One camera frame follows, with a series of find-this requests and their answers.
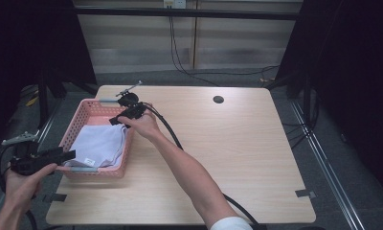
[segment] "floor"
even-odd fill
[[[139,80],[148,85],[195,85],[223,87],[263,87],[271,82],[277,69],[266,72],[260,70],[224,70],[204,71],[206,74],[185,75],[178,71],[142,72],[127,74],[100,74],[99,85],[104,84],[134,84]],[[238,75],[241,72],[254,73],[251,75]],[[64,134],[73,113],[81,99],[94,96],[75,87],[65,84],[68,93],[64,99],[49,97],[49,108],[52,122],[49,131],[43,138],[40,148],[47,150],[58,145]],[[3,139],[10,139],[25,131],[35,133],[39,104],[25,106],[31,97],[35,86],[26,88],[21,93],[21,101],[8,124]],[[320,104],[319,116],[314,134],[316,139],[304,136],[300,122],[300,106],[302,97],[297,100],[288,99],[285,87],[271,90],[275,106],[283,123],[286,136],[293,149],[293,154],[302,174],[306,188],[313,192],[311,199],[317,219],[312,224],[270,224],[268,229],[290,230],[307,226],[319,226],[325,229],[383,229],[383,189],[372,174],[359,161],[356,151],[349,142],[342,139],[339,127],[330,119]],[[321,154],[314,153],[314,147],[309,143],[317,140],[322,147]],[[41,197],[56,190],[61,174],[55,173],[47,176],[43,181],[41,195],[33,201],[33,213],[38,229],[50,227],[45,217],[49,204],[41,201]],[[72,226],[63,226],[60,229],[71,229]],[[21,229],[31,229],[24,218]],[[204,226],[76,226],[75,229],[205,229]]]

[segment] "person's left hand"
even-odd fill
[[[7,170],[5,202],[10,202],[15,209],[24,213],[30,210],[32,197],[40,191],[40,180],[56,167],[57,164],[50,164],[29,176]]]

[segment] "person's right arm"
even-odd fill
[[[159,150],[208,229],[220,219],[237,217],[206,169],[159,130],[156,117],[150,111],[147,110],[137,120],[126,117],[119,117],[118,120],[135,128]]]

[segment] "black cable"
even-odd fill
[[[289,138],[288,142],[291,142],[291,141],[293,141],[293,140],[295,140],[295,139],[297,139],[299,137],[306,137],[306,136],[308,136],[308,135],[306,135],[305,133],[300,133],[299,135],[297,135],[295,137]]]
[[[33,230],[37,230],[38,227],[37,227],[37,225],[36,225],[36,220],[35,220],[35,217],[34,217],[33,212],[31,212],[31,210],[28,210],[28,211],[25,213],[25,216],[27,216],[28,220],[30,221],[30,223],[31,223],[31,227],[33,228]]]
[[[6,146],[4,147],[1,152],[0,152],[0,189],[3,193],[6,192],[6,180],[4,178],[4,175],[3,175],[3,172],[1,172],[1,164],[3,162],[3,155],[4,153],[6,152],[6,150],[9,148],[10,146]]]
[[[173,129],[171,129],[169,123],[165,120],[165,118],[161,114],[159,114],[159,112],[154,107],[150,106],[150,104],[148,104],[148,103],[146,103],[146,104],[149,105],[149,106],[146,106],[146,108],[149,111],[151,111],[153,114],[155,114],[159,118],[159,120],[161,120],[161,122],[165,125],[165,127],[168,129],[170,135],[172,136],[174,142],[176,143],[176,146],[179,149],[183,150],[182,145],[180,144],[179,140],[177,139],[176,135],[173,132]]]
[[[311,130],[314,130],[314,128],[316,127],[316,124],[317,124],[317,120],[318,120],[318,117],[320,115],[320,97],[319,95],[317,94],[316,92],[316,95],[315,95],[315,104],[314,104],[314,108],[313,108],[313,121],[311,122]]]
[[[196,77],[196,75],[233,75],[233,76],[238,76],[238,75],[241,75],[241,76],[247,76],[247,75],[256,75],[256,74],[261,74],[262,75],[262,84],[261,84],[261,87],[264,86],[264,83],[265,83],[265,79],[264,79],[264,75],[263,73],[266,72],[266,71],[269,71],[271,69],[274,69],[274,68],[278,68],[279,65],[272,65],[272,66],[266,66],[266,67],[263,67],[260,71],[256,71],[256,72],[250,72],[250,73],[226,73],[226,72],[211,72],[211,73],[189,73],[182,65],[182,62],[180,61],[180,57],[179,57],[179,54],[177,52],[177,45],[176,45],[176,38],[175,38],[175,35],[174,35],[174,27],[173,27],[173,18],[170,17],[169,18],[169,24],[170,24],[170,53],[171,53],[171,60],[173,62],[173,65],[174,67],[182,74],[185,74],[185,75],[188,75],[189,77],[191,78],[194,78],[194,79],[197,79],[197,80],[200,80],[200,81],[204,81],[204,82],[207,82],[209,84],[212,84],[214,86],[219,86],[218,84],[212,82],[212,81],[209,81],[209,80],[205,80],[205,79],[201,79],[201,78],[198,78]],[[177,66],[176,64],[176,61],[174,60],[174,55],[173,55],[173,45],[174,45],[174,53],[176,54],[176,58],[177,58],[177,62],[180,66],[180,68]]]
[[[11,168],[11,166],[8,166],[4,171],[3,173],[1,173],[1,177],[4,178],[4,175],[6,174],[7,170],[9,170]]]
[[[282,123],[282,125],[287,126],[287,127],[300,127],[304,124],[303,123],[299,123],[299,124]]]
[[[198,78],[196,76],[194,76],[193,74],[190,74],[188,71],[185,70],[185,68],[183,68],[183,65],[182,65],[182,62],[180,61],[180,57],[179,57],[179,54],[177,52],[177,45],[176,45],[176,39],[175,39],[175,35],[174,35],[174,27],[173,27],[173,18],[170,17],[169,18],[169,24],[170,24],[170,53],[171,53],[171,60],[173,62],[173,65],[174,67],[182,74],[185,74],[185,75],[188,75],[189,77],[193,78],[193,79],[197,79],[197,80],[200,80],[200,81],[204,81],[206,83],[209,83],[209,84],[212,84],[214,86],[219,86],[218,84],[214,83],[214,82],[211,82],[209,80],[205,80],[205,79],[201,79],[201,78]],[[174,60],[174,55],[173,55],[173,45],[174,45],[174,52],[177,56],[177,61],[179,63],[179,66],[181,69],[179,69],[179,67],[177,66],[176,64],[176,61]]]
[[[54,230],[54,229],[61,228],[61,227],[63,227],[63,226],[51,226],[51,227],[45,228],[44,230]]]
[[[290,131],[286,132],[286,136],[294,131],[296,131],[297,129],[301,128],[300,126],[296,126],[295,128],[291,129]]]
[[[296,148],[301,142],[302,140],[304,140],[304,138],[308,137],[310,135],[310,133],[308,132],[306,135],[304,135],[299,141],[296,142],[296,144],[294,144],[292,147],[290,147],[291,149],[294,149]]]
[[[173,132],[173,130],[171,129],[169,123],[164,119],[164,117],[162,115],[159,114],[159,112],[150,104],[150,103],[143,103],[146,105],[146,109],[148,109],[149,111],[151,111],[153,114],[155,114],[159,120],[162,121],[162,123],[165,125],[165,127],[168,129],[168,131],[170,132],[170,135],[172,136],[174,142],[176,143],[176,146],[183,150],[183,147],[180,145],[180,142],[179,140],[177,139],[176,137],[176,134]],[[267,229],[266,228],[266,225],[260,225],[254,217],[252,217],[252,215],[246,211],[246,209],[244,209],[239,203],[237,203],[235,200],[233,200],[232,198],[230,198],[229,196],[223,194],[225,199],[228,200],[230,203],[232,203],[234,206],[236,206],[249,220],[251,220],[253,223],[254,223],[254,229]]]

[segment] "white cloth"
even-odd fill
[[[65,166],[98,168],[119,165],[126,132],[123,124],[83,126],[70,147],[76,151],[76,158],[67,161]]]
[[[228,217],[217,221],[210,230],[252,230],[243,218]]]

